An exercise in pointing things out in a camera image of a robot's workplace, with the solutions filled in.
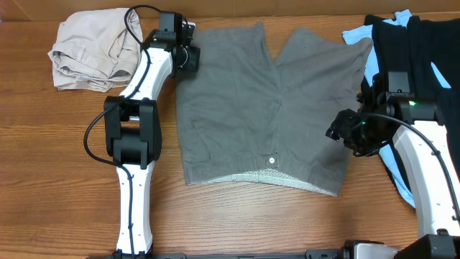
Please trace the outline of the grey shorts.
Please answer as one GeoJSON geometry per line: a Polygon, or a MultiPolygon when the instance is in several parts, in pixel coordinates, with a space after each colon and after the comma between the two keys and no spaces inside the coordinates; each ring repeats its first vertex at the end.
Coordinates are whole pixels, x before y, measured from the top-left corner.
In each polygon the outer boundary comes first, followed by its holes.
{"type": "Polygon", "coordinates": [[[199,69],[176,87],[188,184],[246,181],[337,196],[350,150],[326,136],[357,107],[373,42],[330,42],[299,28],[272,58],[262,24],[195,35],[199,69]]]}

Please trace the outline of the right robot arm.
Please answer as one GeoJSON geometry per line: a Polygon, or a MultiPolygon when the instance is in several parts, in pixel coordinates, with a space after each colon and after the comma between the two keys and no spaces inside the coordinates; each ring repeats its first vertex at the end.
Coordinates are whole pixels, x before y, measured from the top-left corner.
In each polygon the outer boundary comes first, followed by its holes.
{"type": "Polygon", "coordinates": [[[338,258],[458,258],[459,177],[436,102],[416,97],[408,74],[396,71],[376,75],[373,87],[356,97],[359,110],[340,111],[326,136],[343,140],[356,157],[395,147],[413,195],[418,239],[402,250],[347,240],[338,258]]]}

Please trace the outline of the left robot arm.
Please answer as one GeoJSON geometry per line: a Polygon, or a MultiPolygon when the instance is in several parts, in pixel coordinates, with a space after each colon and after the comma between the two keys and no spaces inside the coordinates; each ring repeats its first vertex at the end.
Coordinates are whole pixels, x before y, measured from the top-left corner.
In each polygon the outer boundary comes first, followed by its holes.
{"type": "Polygon", "coordinates": [[[160,26],[140,44],[140,62],[119,96],[104,103],[106,149],[120,184],[120,230],[113,258],[151,258],[150,184],[162,148],[157,98],[179,69],[197,71],[196,26],[176,12],[162,11],[160,26]]]}

